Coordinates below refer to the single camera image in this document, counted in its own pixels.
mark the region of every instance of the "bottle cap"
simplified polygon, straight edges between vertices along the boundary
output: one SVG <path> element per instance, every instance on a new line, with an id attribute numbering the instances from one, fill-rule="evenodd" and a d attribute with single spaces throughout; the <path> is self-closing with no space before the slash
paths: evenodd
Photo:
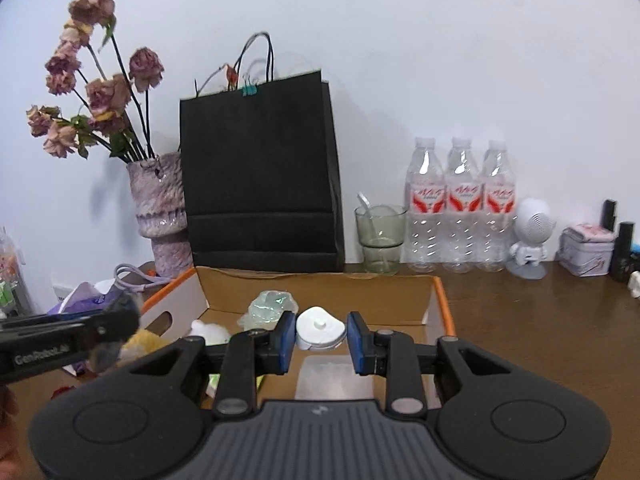
<path id="1" fill-rule="evenodd" d="M 296 345 L 301 350 L 332 350 L 342 343 L 346 326 L 321 306 L 312 306 L 296 320 Z"/>
<path id="2" fill-rule="evenodd" d="M 417 148 L 432 150 L 436 147 L 436 139 L 433 137 L 415 137 L 415 145 Z"/>
<path id="3" fill-rule="evenodd" d="M 471 148 L 471 139 L 463 139 L 462 137 L 453 137 L 451 143 L 454 148 Z"/>
<path id="4" fill-rule="evenodd" d="M 503 140 L 490 140 L 489 141 L 489 149 L 490 150 L 500 150 L 501 152 L 507 149 L 507 143 Z"/>

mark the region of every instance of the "red bottle label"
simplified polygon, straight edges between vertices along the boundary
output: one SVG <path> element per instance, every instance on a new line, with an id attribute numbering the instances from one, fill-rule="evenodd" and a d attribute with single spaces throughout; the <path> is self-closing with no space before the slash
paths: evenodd
<path id="1" fill-rule="evenodd" d="M 447 202 L 452 211 L 478 211 L 482 206 L 482 186 L 475 183 L 450 186 Z"/>
<path id="2" fill-rule="evenodd" d="M 414 214 L 440 214 L 444 212 L 446 186 L 411 186 L 410 211 Z"/>
<path id="3" fill-rule="evenodd" d="M 484 210 L 491 213 L 510 213 L 516 199 L 515 186 L 484 186 Z"/>

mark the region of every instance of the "cotton ball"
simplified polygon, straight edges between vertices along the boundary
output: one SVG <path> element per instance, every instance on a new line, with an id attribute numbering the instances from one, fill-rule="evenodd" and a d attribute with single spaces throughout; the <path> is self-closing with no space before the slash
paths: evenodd
<path id="1" fill-rule="evenodd" d="M 203 323 L 199 319 L 191 323 L 189 335 L 203 337 L 207 345 L 222 345 L 231 339 L 231 335 L 225 327 L 215 323 Z"/>

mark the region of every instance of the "wooden table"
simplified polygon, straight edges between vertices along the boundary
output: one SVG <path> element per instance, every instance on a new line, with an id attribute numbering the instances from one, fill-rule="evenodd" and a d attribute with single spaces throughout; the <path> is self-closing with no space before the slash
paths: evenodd
<path id="1" fill-rule="evenodd" d="M 606 276 L 575 278 L 557 264 L 547 269 L 549 275 L 539 282 L 506 271 L 437 274 L 458 335 L 597 402 L 613 428 L 598 478 L 638 480 L 640 301 Z M 28 453 L 24 429 L 54 389 L 71 383 L 68 375 L 55 371 L 12 386 L 22 409 L 18 424 L 25 479 L 42 476 Z"/>

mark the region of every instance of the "plastic bag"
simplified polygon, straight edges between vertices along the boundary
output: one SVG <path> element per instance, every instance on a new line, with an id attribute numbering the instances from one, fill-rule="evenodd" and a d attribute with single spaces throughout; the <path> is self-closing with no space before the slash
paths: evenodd
<path id="1" fill-rule="evenodd" d="M 291 294 L 279 290 L 264 290 L 251 302 L 246 314 L 238 319 L 238 325 L 243 330 L 272 330 L 285 310 L 298 313 L 298 304 Z"/>
<path id="2" fill-rule="evenodd" d="M 357 375 L 348 355 L 305 358 L 298 375 L 296 400 L 373 398 L 373 376 Z"/>
<path id="3" fill-rule="evenodd" d="M 10 287 L 16 286 L 19 280 L 17 251 L 4 227 L 0 227 L 0 280 Z"/>

